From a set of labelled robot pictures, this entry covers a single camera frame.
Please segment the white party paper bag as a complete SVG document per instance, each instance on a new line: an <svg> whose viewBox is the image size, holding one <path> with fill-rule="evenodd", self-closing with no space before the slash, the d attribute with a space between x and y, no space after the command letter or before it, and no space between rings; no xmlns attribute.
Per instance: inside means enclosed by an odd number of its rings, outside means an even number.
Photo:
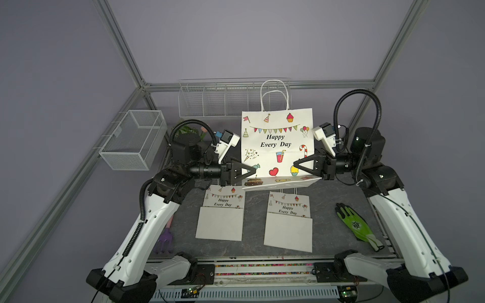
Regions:
<svg viewBox="0 0 485 303"><path fill-rule="evenodd" d="M309 196L273 191L269 193L263 244L306 253L313 251L313 219Z"/></svg>

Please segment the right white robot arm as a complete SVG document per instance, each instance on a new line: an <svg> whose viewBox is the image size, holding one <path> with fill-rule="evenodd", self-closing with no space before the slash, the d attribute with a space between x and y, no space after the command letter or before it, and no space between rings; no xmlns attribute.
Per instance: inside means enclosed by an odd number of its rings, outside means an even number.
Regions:
<svg viewBox="0 0 485 303"><path fill-rule="evenodd" d="M311 133L323 143L324 151L305 156L294 166L323 180L350 173L404 259L387 262L350 249L335 256L333 271L338 278L370 280L389 289L399 302L430 302L468 281L466 271L451 265L426 232L396 171L382 164L386 140L378 130L358 128L349 152L341 153L337 148L343 141L331 124L317 126Z"/></svg>

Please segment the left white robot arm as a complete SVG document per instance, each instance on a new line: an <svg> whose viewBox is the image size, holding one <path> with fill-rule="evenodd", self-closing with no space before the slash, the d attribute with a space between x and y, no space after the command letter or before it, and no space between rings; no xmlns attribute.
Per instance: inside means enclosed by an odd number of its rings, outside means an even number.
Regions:
<svg viewBox="0 0 485 303"><path fill-rule="evenodd" d="M87 284L112 302L149 302L161 287L195 279L197 259L186 253L162 262L156 273L149 273L145 266L160 234L197 180L217 179L222 186L235 186L255 174L255 168L236 159L224 161L239 141L240 137L230 131L212 135L210 141L193 133L171 135L171 159L141 186L136 222L104 267L90 271Z"/></svg>

